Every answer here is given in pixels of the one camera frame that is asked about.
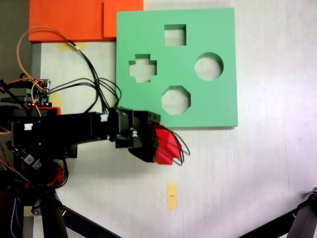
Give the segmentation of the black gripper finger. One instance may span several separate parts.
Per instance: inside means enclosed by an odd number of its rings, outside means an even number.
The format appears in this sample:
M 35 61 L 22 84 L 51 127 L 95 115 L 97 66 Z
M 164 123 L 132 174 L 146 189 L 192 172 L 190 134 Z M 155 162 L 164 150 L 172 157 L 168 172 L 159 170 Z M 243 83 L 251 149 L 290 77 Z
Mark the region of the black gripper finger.
M 157 147 L 158 137 L 155 129 L 147 128 L 137 131 L 137 136 L 133 138 L 133 147 L 128 148 L 128 151 L 144 162 L 154 163 Z
M 147 115 L 148 125 L 160 124 L 160 119 L 161 119 L 160 115 L 153 112 L 148 112 L 148 115 Z

